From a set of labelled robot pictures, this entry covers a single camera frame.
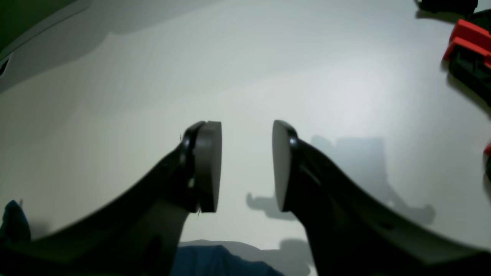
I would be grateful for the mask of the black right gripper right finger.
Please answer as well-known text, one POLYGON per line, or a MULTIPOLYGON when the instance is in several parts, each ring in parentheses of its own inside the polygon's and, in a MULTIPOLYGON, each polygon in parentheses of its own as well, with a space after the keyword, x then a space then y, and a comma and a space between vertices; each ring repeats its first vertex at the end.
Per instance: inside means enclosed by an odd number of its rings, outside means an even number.
POLYGON ((305 228, 320 276, 489 276, 490 252, 391 211, 283 120, 272 126, 278 207, 305 228))

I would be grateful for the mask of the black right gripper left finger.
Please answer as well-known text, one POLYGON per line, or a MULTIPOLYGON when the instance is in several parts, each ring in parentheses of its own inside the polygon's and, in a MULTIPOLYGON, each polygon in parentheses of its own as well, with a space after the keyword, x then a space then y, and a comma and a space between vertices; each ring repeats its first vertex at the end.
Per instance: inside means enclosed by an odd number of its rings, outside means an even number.
POLYGON ((186 218, 219 201, 222 124, 199 121, 124 194, 63 230, 1 247, 4 276, 166 276, 186 218))

